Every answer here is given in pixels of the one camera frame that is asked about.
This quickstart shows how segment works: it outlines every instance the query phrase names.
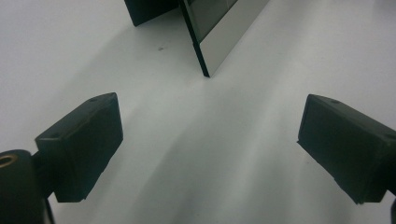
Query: white surface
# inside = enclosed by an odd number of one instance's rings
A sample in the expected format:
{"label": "white surface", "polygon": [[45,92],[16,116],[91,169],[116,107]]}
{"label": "white surface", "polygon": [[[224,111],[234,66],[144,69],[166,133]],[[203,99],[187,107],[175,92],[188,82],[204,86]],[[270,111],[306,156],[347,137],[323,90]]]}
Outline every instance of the white surface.
{"label": "white surface", "polygon": [[0,150],[115,91],[124,141],[59,224],[389,223],[393,195],[355,205],[296,141],[308,93],[396,129],[395,36],[393,0],[272,0],[207,79],[178,11],[1,1]]}

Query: screw hole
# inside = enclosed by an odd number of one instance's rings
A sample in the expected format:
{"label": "screw hole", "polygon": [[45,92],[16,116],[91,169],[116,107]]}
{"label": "screw hole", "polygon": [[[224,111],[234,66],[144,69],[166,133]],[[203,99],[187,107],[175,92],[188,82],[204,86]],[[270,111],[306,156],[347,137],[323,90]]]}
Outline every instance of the screw hole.
{"label": "screw hole", "polygon": [[0,168],[10,165],[12,162],[17,160],[17,155],[10,154],[0,157]]}

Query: reflective panel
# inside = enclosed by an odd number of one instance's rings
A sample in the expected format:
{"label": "reflective panel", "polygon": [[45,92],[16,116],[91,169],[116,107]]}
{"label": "reflective panel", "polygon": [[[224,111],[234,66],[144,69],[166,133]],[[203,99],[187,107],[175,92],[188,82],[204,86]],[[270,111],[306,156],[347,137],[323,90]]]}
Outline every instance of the reflective panel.
{"label": "reflective panel", "polygon": [[204,76],[215,74],[269,0],[180,0]]}
{"label": "reflective panel", "polygon": [[195,36],[201,42],[237,0],[183,0]]}

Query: black panel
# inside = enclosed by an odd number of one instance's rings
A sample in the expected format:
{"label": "black panel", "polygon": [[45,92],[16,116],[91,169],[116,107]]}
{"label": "black panel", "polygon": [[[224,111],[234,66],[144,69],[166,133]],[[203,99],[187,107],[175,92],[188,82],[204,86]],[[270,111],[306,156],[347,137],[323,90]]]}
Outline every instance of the black panel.
{"label": "black panel", "polygon": [[121,141],[116,93],[91,98],[40,134],[35,142],[58,202],[85,199]]}
{"label": "black panel", "polygon": [[134,26],[154,19],[178,6],[177,0],[125,0]]}
{"label": "black panel", "polygon": [[341,102],[309,95],[299,144],[355,203],[380,202],[391,189],[396,132]]}

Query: white background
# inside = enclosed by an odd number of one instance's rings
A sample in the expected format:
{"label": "white background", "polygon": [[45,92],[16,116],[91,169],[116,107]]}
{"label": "white background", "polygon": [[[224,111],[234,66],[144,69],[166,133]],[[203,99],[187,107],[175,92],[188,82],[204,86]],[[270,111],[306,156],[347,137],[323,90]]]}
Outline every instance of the white background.
{"label": "white background", "polygon": [[272,0],[213,78],[179,10],[133,27],[122,0],[0,0],[0,151],[115,91],[124,141],[57,223],[389,223],[296,143],[308,93],[396,129],[396,1]]}

